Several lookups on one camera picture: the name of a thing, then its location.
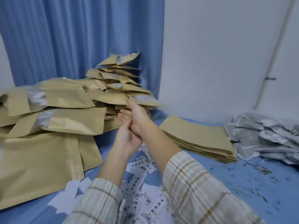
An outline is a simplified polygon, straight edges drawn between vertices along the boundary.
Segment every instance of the plaid sleeve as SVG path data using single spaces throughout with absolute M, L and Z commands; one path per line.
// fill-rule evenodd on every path
M 240 198 L 182 151 L 168 162 L 163 185 L 176 223 L 265 224 Z
M 119 223 L 124 202 L 119 187 L 106 179 L 96 178 L 63 224 Z

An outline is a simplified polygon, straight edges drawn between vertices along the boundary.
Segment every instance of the blue table surface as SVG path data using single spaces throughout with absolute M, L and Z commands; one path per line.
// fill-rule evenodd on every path
M 167 115 L 153 111 L 156 124 L 161 124 Z M 95 136 L 103 159 L 107 157 L 117 130 Z M 236 163 L 224 164 L 212 159 L 188 152 L 200 162 L 212 175 L 221 180 L 232 193 L 248 203 L 267 223 L 299 223 L 299 175 L 298 168 L 288 166 L 275 160 L 255 158 L 248 162 L 238 159 Z M 141 155 L 138 151 L 130 162 Z M 264 174 L 253 165 L 261 165 L 272 173 Z M 86 171 L 85 176 L 94 179 L 101 166 Z M 124 180 L 130 180 L 131 173 L 126 172 Z M 148 174 L 144 180 L 147 184 L 159 186 L 162 176 L 159 171 Z M 7 224 L 59 224 L 66 214 L 55 214 L 56 209 L 47 205 L 58 192 L 31 200 L 0 211 L 0 223 Z

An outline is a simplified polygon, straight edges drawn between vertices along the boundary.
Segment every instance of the white wall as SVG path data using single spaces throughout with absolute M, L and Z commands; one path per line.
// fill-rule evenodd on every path
M 165 0 L 163 111 L 220 124 L 253 108 L 289 3 Z
M 0 90 L 15 86 L 11 75 L 7 53 L 0 34 Z
M 258 110 L 299 122 L 299 0 L 295 0 Z

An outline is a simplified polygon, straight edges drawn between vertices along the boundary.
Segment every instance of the curtain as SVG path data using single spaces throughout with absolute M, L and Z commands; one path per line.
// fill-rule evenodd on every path
M 85 77 L 110 54 L 141 52 L 141 85 L 158 97 L 164 0 L 0 0 L 16 86 Z

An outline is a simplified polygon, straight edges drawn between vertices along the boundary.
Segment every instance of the pile of gray pouches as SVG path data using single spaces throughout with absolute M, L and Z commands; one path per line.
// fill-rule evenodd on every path
M 243 160 L 261 156 L 299 165 L 299 124 L 249 111 L 234 117 L 225 129 Z

